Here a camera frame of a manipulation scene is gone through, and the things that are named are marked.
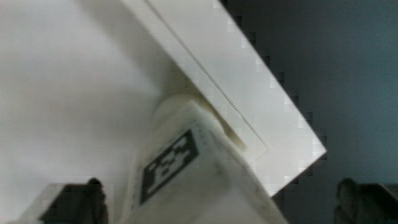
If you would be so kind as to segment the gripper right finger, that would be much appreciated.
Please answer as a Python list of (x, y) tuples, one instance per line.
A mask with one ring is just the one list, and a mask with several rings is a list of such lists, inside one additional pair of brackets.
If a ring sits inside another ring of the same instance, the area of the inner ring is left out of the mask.
[(398, 224), (398, 184), (360, 184), (345, 178), (336, 198), (335, 224)]

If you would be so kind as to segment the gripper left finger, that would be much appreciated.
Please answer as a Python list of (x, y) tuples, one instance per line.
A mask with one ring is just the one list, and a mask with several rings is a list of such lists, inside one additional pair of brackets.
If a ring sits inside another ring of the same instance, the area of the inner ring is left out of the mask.
[(109, 224), (104, 184), (68, 184), (40, 217), (42, 224)]

